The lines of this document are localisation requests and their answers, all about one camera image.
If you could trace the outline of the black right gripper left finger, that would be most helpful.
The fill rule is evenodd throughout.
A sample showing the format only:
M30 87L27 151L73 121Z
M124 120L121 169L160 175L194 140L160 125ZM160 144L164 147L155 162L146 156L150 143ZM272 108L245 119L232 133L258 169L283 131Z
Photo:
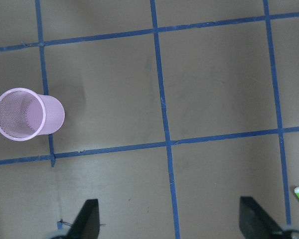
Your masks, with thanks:
M66 234L67 239L97 239L100 233L99 203L86 200L74 224Z

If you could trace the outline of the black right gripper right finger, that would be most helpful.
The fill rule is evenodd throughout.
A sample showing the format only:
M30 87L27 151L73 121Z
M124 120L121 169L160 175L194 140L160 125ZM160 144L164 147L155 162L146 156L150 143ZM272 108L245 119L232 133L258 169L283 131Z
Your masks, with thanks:
M253 197L240 197L239 229L245 239L282 239L282 228Z

